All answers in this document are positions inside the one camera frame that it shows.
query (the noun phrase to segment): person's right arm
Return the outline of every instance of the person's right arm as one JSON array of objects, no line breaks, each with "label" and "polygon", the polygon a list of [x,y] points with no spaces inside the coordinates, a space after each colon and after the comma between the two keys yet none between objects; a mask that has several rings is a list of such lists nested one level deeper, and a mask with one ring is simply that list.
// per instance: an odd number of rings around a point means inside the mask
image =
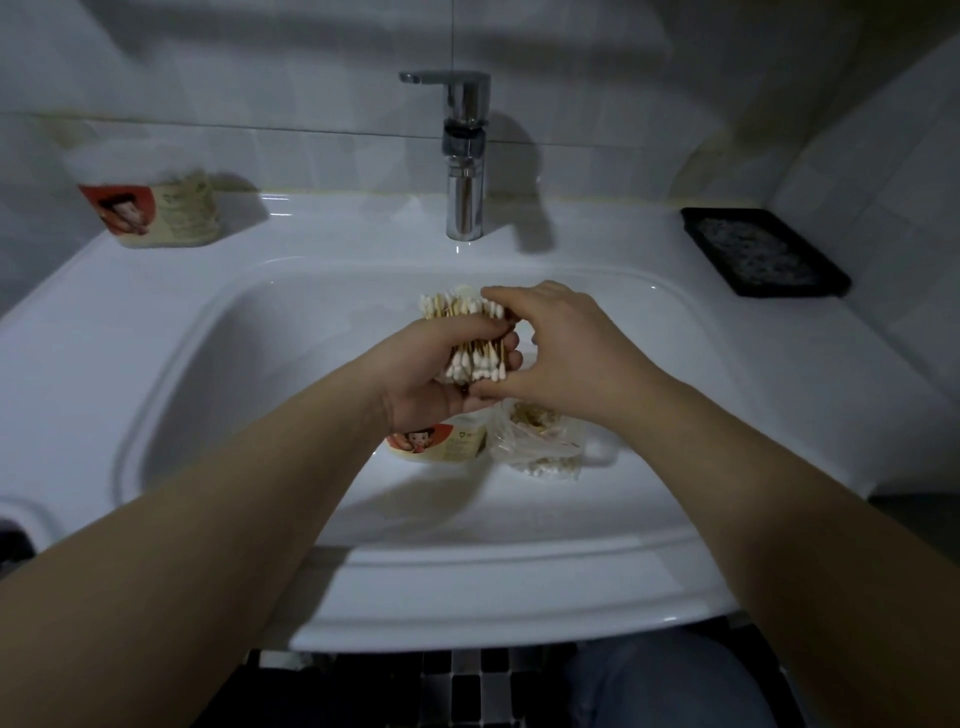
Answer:
[{"label": "person's right arm", "polygon": [[483,294],[531,322],[539,351],[471,391],[623,437],[831,725],[960,725],[960,568],[659,369],[589,296],[552,281]]}]

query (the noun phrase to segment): soap dish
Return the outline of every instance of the soap dish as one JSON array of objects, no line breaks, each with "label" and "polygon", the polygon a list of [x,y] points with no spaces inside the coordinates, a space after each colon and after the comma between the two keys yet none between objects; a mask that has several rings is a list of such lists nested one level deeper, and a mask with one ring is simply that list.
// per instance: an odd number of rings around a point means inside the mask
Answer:
[{"label": "soap dish", "polygon": [[851,280],[765,209],[684,207],[684,229],[738,296],[843,296]]}]

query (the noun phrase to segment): person's right hand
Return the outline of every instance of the person's right hand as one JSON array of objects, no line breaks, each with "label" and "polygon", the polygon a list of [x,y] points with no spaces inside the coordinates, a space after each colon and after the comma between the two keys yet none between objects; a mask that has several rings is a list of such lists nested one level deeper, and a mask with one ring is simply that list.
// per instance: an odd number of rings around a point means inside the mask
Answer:
[{"label": "person's right hand", "polygon": [[481,293],[533,325],[538,352],[528,370],[474,382],[473,395],[530,401],[616,430],[626,408],[643,406],[636,394],[667,378],[586,293],[553,280]]}]

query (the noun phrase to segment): bundle of cotton swabs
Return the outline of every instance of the bundle of cotton swabs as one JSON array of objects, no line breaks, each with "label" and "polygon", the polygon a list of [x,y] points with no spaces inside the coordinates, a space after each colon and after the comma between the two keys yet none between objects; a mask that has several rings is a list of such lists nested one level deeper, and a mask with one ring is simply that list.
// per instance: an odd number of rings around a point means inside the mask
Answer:
[{"label": "bundle of cotton swabs", "polygon": [[[424,319],[436,319],[441,316],[461,316],[470,313],[483,313],[492,319],[506,316],[503,306],[480,296],[458,295],[457,293],[438,293],[433,296],[420,296],[420,312]],[[507,378],[506,352],[503,338],[493,341],[471,341],[461,344],[450,356],[450,362],[437,379],[443,383],[464,386],[477,379],[499,381]]]}]

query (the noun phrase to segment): forearm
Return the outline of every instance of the forearm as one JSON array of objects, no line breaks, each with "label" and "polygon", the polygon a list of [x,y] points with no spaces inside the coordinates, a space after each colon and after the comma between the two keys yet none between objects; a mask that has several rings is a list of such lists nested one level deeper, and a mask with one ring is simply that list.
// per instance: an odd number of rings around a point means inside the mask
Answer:
[{"label": "forearm", "polygon": [[642,406],[621,434],[828,717],[934,725],[960,713],[955,566],[692,388],[663,375],[634,389]]},{"label": "forearm", "polygon": [[[385,428],[376,394],[339,370],[5,580],[0,623],[18,625],[0,637],[11,725],[38,711],[49,724],[189,723]],[[83,668],[64,681],[64,664]]]}]

